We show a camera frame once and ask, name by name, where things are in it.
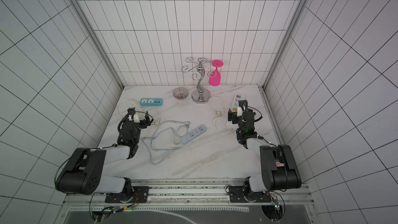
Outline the grey-blue power strip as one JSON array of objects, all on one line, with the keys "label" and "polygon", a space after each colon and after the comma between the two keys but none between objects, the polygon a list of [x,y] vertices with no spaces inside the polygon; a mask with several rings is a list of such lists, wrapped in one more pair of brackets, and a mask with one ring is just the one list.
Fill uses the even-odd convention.
[{"label": "grey-blue power strip", "polygon": [[187,134],[180,138],[182,144],[186,145],[194,139],[198,138],[200,135],[204,134],[207,131],[207,127],[205,125],[200,125],[197,128],[189,131]]}]

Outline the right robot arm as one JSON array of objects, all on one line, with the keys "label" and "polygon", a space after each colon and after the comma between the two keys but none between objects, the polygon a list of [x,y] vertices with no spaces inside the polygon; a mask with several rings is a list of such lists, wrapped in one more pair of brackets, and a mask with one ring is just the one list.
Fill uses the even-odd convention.
[{"label": "right robot arm", "polygon": [[248,202],[255,202],[271,191],[301,188],[302,179],[289,145],[275,145],[255,131],[256,110],[247,100],[239,100],[237,109],[228,111],[228,121],[237,124],[236,139],[245,149],[260,157],[260,172],[245,179],[241,192]]}]

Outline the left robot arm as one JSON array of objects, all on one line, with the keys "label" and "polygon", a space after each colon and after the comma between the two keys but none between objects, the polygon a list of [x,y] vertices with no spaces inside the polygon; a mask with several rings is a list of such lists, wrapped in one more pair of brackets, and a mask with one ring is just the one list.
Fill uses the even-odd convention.
[{"label": "left robot arm", "polygon": [[152,125],[154,119],[148,112],[127,110],[117,126],[116,144],[104,148],[77,148],[57,173],[55,188],[65,194],[113,194],[130,197],[131,180],[106,175],[104,166],[131,159],[138,150],[141,130]]}]

